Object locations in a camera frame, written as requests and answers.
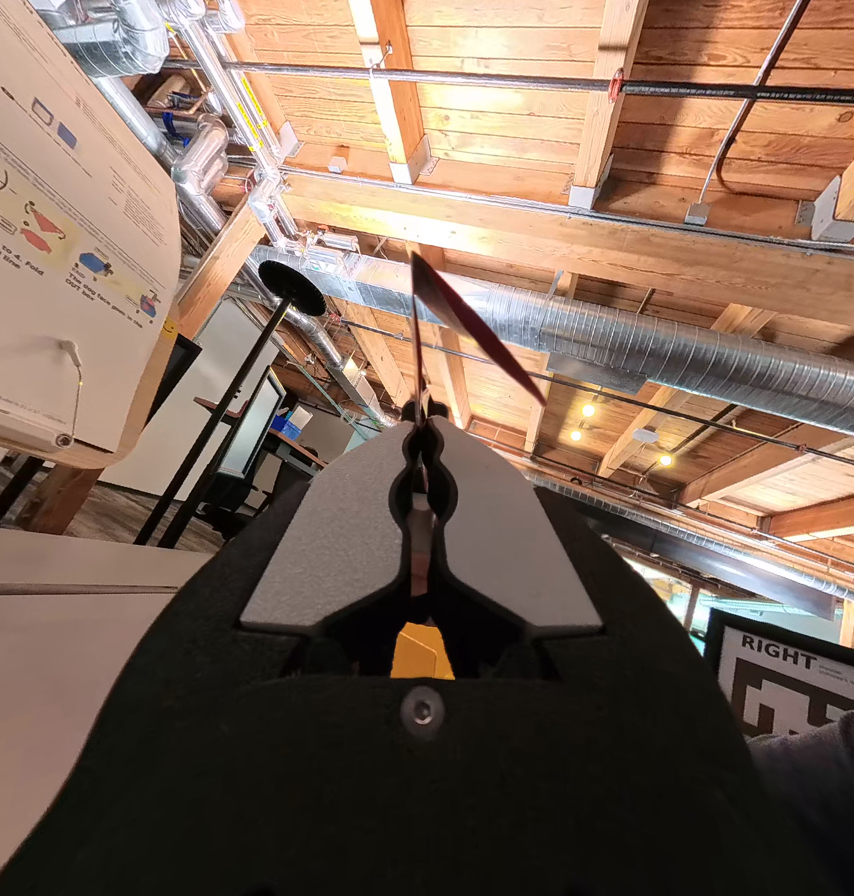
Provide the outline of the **white display screen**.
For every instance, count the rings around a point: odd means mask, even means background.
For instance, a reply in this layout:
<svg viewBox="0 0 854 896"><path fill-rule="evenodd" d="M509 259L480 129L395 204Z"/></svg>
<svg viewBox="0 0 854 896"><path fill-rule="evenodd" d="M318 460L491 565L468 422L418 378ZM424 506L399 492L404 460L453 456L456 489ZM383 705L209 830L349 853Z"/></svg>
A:
<svg viewBox="0 0 854 896"><path fill-rule="evenodd" d="M231 436L221 451L217 476L244 479L250 474L286 395L286 390L268 368L259 379L252 397L235 422Z"/></svg>

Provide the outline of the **silver insulated pipe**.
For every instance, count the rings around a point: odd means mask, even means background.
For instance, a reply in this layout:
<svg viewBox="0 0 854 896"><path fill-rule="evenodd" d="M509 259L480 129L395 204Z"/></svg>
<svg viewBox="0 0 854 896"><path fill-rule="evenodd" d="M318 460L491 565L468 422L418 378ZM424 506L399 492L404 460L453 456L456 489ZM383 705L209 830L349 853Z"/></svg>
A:
<svg viewBox="0 0 854 896"><path fill-rule="evenodd" d="M203 2L33 1L32 6L116 113L171 176L188 223L213 238L226 217L211 193L228 169L229 131L203 113L196 133L179 149L122 81L159 71L168 55L168 26L192 24Z"/></svg>
<svg viewBox="0 0 854 896"><path fill-rule="evenodd" d="M339 252L359 253L355 237L326 231L300 231L288 210L283 193L287 182L281 164L285 147L267 121L245 73L231 67L227 37L239 35L244 27L236 2L217 2L216 9L202 1L160 1L161 13L169 29L189 47L224 111L252 154L255 166L253 185L247 189L248 204L264 227L273 246L283 252L303 255L315 245Z"/></svg>

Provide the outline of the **long silver duct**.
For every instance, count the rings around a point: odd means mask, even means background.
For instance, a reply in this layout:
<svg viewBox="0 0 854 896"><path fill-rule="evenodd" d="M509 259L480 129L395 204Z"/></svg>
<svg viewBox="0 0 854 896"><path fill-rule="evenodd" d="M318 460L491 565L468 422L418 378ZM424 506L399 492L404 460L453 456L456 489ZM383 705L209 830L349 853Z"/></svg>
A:
<svg viewBox="0 0 854 896"><path fill-rule="evenodd" d="M580 505L582 513L606 524L608 528L614 527L619 531L623 531L627 528L626 523L629 523L633 528L643 527L645 530L656 532L659 535L670 536L683 545L692 545L714 554L729 557L797 585L813 588L832 598L854 602L853 587L825 578L822 575L810 573L802 569L798 561L794 559L784 562L750 550L745 546L736 546L723 539L693 532L671 521L659 519L648 512L591 495L584 490L572 487L571 484L563 484L534 471L522 470L521 475L535 487L544 487L575 501Z"/></svg>

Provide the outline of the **large silver spiral duct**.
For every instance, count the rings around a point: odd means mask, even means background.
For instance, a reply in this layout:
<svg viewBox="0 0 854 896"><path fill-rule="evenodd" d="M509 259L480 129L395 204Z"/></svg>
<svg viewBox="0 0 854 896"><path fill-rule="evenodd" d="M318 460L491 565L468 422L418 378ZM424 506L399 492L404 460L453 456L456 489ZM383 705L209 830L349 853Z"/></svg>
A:
<svg viewBox="0 0 854 896"><path fill-rule="evenodd" d="M854 361L451 273L496 336L606 388L655 383L854 436Z"/></svg>

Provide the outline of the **yellow plastic bin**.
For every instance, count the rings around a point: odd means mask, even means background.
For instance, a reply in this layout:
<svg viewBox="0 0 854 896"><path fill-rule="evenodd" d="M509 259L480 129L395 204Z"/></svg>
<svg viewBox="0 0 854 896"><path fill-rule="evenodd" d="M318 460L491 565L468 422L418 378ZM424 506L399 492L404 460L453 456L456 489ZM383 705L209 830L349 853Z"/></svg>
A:
<svg viewBox="0 0 854 896"><path fill-rule="evenodd" d="M438 627L409 622L401 629L390 678L455 678Z"/></svg>

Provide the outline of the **purple floral origami paper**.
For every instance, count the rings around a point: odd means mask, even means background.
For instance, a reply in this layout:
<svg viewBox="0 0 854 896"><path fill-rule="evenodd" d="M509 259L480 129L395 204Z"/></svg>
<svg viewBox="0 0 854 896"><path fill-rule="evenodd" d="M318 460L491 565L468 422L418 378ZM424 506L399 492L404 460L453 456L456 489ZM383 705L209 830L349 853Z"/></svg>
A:
<svg viewBox="0 0 854 896"><path fill-rule="evenodd" d="M539 398L539 391L511 352L503 345L483 319L449 285L431 263L415 253L410 263L412 279L410 300L410 322L413 328L413 358L416 365L417 386L413 400L413 422L418 426L417 446L413 448L414 473L411 493L412 508L406 515L406 523L411 542L410 585L407 593L412 599L426 599L428 572L432 554L435 516L429 505L427 480L427 422L431 417L447 420L436 403L424 401L426 384L422 362L422 342L419 330L417 303L426 308L455 333L471 337L488 355L489 360L499 366L518 386L531 397Z"/></svg>

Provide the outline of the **person's right forearm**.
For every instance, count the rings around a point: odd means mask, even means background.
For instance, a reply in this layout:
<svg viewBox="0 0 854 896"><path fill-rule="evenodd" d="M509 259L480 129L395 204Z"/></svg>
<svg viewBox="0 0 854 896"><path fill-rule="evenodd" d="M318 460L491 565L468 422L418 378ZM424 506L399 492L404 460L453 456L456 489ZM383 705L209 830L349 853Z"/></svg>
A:
<svg viewBox="0 0 854 896"><path fill-rule="evenodd" d="M854 894L854 711L805 733L746 743L836 890Z"/></svg>

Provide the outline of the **black office chair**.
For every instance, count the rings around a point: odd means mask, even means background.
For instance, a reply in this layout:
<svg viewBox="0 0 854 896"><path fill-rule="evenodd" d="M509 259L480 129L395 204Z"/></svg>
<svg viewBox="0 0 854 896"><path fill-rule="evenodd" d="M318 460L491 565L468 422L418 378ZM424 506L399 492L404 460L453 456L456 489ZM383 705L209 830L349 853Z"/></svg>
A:
<svg viewBox="0 0 854 896"><path fill-rule="evenodd" d="M261 508L252 513L242 511L250 493L258 492L253 484L257 470L258 463L254 462L243 477L217 473L195 512L195 517L217 532L223 542L235 538L262 512Z"/></svg>

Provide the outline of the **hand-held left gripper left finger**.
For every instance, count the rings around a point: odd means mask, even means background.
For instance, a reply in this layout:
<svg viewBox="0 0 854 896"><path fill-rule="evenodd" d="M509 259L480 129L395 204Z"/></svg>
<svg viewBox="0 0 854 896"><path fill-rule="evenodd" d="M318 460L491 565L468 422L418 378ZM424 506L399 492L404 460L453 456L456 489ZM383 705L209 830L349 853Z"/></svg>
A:
<svg viewBox="0 0 854 896"><path fill-rule="evenodd" d="M311 481L240 616L253 632L335 642L367 676L388 676L410 599L413 448L401 422Z"/></svg>

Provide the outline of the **large black monitor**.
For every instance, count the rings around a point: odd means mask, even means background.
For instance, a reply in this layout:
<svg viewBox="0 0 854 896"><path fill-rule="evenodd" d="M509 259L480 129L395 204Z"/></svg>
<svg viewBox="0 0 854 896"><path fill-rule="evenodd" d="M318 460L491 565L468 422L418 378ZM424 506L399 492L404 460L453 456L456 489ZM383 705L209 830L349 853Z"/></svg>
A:
<svg viewBox="0 0 854 896"><path fill-rule="evenodd" d="M193 340L181 335L176 336L174 346L164 369L163 377L156 389L146 423L149 423L156 412L168 399L180 380L192 367L201 352L201 346Z"/></svg>

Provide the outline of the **black sprinkler pipe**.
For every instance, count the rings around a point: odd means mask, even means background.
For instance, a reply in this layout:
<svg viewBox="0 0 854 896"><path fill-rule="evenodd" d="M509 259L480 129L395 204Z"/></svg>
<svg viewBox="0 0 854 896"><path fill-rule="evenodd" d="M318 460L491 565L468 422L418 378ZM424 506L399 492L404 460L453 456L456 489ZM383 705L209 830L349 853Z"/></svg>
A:
<svg viewBox="0 0 854 896"><path fill-rule="evenodd" d="M220 66L225 71L244 74L296 76L321 80L600 93L612 102L624 96L635 96L854 106L854 89L820 86L654 82L627 79L622 75L603 79L262 62L226 62L220 63Z"/></svg>

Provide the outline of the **brown office desk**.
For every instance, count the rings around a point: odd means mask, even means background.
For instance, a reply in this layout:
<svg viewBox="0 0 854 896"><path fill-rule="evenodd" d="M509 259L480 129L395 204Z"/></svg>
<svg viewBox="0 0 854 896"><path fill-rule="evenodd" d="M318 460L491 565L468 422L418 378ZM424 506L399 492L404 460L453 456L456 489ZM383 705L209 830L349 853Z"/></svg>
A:
<svg viewBox="0 0 854 896"><path fill-rule="evenodd" d="M195 397L193 400L197 405L207 409L211 414L216 413L216 402L201 397ZM226 410L222 417L222 421L231 421L232 424L235 424L241 419L241 417L242 412L240 411ZM275 454L275 456L280 457L284 460L288 460L294 454L299 454L300 458L305 459L305 461L303 462L304 464L315 469L323 469L327 465L327 463L322 461L316 454L313 454L304 446L291 439L287 435L287 433L283 431L279 431L271 427L266 432L266 439L271 440L271 442L277 442L277 445L272 445L272 447L275 449L272 454Z"/></svg>

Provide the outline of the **black pole stand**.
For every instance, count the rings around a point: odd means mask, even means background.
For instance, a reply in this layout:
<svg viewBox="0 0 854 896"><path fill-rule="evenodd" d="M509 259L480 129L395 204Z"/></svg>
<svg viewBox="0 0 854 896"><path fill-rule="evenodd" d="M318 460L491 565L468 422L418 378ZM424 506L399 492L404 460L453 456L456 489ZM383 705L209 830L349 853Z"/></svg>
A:
<svg viewBox="0 0 854 896"><path fill-rule="evenodd" d="M285 317L287 310L295 307L309 317L321 316L326 312L327 305L321 292L296 269L284 263L268 260L259 264L257 273L265 290L277 298L277 307L263 326L260 336L243 360L237 373L233 376L230 385L226 387L216 408L211 410L207 423L200 430L199 435L190 446L172 480L165 487L163 495L159 498L135 537L134 545L145 546L148 544L179 489L191 473L213 433L217 430L218 425L222 422L224 414L234 399L235 394L242 387L244 380L251 372L266 343L271 339L277 325Z"/></svg>

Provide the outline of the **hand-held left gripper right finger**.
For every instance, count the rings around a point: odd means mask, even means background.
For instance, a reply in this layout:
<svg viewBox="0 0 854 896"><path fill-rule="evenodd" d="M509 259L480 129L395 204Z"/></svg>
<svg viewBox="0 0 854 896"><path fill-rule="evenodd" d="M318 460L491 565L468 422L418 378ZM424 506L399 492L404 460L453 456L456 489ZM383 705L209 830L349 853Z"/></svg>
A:
<svg viewBox="0 0 854 896"><path fill-rule="evenodd" d="M435 516L427 613L455 678L491 677L510 657L541 678L545 642L603 633L545 509L514 467L431 417L427 480Z"/></svg>

